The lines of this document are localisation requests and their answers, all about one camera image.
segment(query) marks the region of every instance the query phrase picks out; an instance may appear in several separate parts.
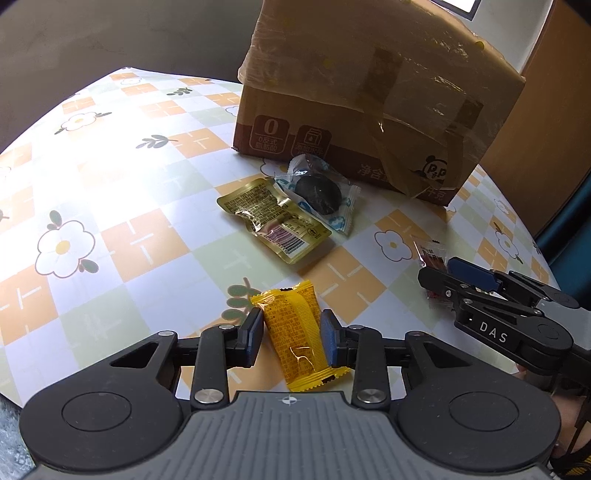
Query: yellow wrapper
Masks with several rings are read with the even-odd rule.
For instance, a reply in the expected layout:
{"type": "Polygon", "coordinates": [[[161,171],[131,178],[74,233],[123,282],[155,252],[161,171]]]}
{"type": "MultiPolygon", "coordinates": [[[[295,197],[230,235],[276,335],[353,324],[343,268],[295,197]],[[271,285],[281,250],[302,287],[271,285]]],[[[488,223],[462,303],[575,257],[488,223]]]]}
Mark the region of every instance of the yellow wrapper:
{"type": "Polygon", "coordinates": [[[319,387],[347,373],[329,367],[320,340],[320,307],[309,280],[293,289],[269,290],[251,298],[264,312],[265,324],[292,392],[319,387]]]}
{"type": "Polygon", "coordinates": [[[296,263],[330,235],[301,210],[274,179],[256,179],[217,199],[228,213],[244,218],[248,230],[289,264],[296,263]]]}

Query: black egg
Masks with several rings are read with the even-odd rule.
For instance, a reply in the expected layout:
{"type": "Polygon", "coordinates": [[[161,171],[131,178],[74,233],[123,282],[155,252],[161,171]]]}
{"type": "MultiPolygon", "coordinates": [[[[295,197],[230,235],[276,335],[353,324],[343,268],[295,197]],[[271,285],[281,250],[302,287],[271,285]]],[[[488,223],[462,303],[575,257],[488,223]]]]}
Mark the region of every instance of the black egg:
{"type": "Polygon", "coordinates": [[[343,201],[339,186],[320,173],[300,178],[295,184],[295,192],[321,215],[335,213],[343,201]]]}

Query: yellow flower center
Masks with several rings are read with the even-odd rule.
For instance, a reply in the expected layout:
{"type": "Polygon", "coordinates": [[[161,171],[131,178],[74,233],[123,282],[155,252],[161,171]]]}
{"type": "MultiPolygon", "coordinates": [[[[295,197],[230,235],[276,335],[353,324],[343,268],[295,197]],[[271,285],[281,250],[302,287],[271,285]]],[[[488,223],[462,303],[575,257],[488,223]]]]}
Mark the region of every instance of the yellow flower center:
{"type": "Polygon", "coordinates": [[[68,240],[62,240],[56,245],[56,254],[63,255],[70,249],[70,242],[68,240]]]}

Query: table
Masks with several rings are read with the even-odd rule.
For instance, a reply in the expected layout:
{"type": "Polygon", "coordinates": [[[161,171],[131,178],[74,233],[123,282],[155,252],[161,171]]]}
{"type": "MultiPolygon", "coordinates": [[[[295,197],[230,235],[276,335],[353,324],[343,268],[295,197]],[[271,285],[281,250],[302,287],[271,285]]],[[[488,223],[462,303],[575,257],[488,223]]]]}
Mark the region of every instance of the table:
{"type": "MultiPolygon", "coordinates": [[[[159,330],[183,337],[239,322],[249,288],[306,278],[345,324],[391,338],[423,330],[512,371],[426,300],[411,243],[433,238],[449,256],[557,286],[482,168],[448,208],[362,185],[351,235],[334,233],[286,265],[216,204],[285,170],[229,147],[240,94],[235,83],[126,67],[56,106],[0,155],[0,392],[23,405],[159,330]]],[[[181,377],[186,398],[190,369],[181,377]]],[[[390,377],[392,394],[403,396],[400,372],[390,377]]],[[[228,378],[230,394],[285,389],[268,339],[252,369],[228,378]]],[[[325,388],[350,384],[349,375],[325,388]]]]}

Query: screw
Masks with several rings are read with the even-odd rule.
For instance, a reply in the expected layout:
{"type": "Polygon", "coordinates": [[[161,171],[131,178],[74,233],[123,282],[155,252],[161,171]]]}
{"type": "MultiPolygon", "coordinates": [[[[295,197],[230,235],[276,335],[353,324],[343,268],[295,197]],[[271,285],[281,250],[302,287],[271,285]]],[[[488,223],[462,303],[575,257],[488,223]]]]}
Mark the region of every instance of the screw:
{"type": "Polygon", "coordinates": [[[202,388],[195,393],[195,400],[199,403],[218,403],[223,399],[223,393],[215,388],[202,388]]]}
{"type": "Polygon", "coordinates": [[[357,394],[363,403],[380,403],[386,400],[386,394],[377,388],[366,388],[357,394]]]}

